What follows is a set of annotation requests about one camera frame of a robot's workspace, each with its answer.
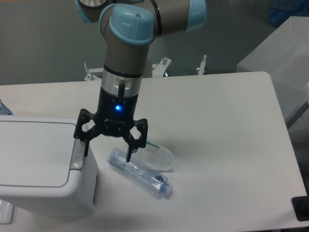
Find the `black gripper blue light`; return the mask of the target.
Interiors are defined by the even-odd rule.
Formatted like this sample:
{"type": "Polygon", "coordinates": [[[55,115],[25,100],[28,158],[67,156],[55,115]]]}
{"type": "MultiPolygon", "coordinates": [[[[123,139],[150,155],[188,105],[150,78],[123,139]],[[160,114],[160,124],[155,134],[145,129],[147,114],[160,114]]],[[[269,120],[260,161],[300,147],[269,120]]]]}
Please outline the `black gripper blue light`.
{"type": "Polygon", "coordinates": [[[73,137],[85,143],[84,157],[88,156],[90,141],[100,134],[123,137],[128,144],[126,162],[130,162],[132,153],[146,147],[148,121],[145,118],[133,120],[137,100],[138,95],[119,99],[118,96],[101,88],[96,113],[93,114],[84,108],[80,110],[73,137]],[[94,126],[83,131],[83,126],[91,120],[94,121],[94,126]],[[134,127],[140,132],[138,139],[135,139],[130,132],[134,127]]]}

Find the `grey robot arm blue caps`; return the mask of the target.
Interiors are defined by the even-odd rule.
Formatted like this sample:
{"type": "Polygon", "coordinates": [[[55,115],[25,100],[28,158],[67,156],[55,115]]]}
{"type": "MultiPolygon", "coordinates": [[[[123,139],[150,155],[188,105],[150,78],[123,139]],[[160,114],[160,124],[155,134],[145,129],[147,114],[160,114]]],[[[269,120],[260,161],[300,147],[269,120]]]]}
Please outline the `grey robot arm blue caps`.
{"type": "Polygon", "coordinates": [[[126,160],[146,147],[148,122],[134,119],[150,44],[158,37],[201,27],[204,0],[77,0],[86,23],[98,23],[106,56],[95,113],[82,109],[74,138],[86,145],[99,135],[123,138],[126,160]]]}

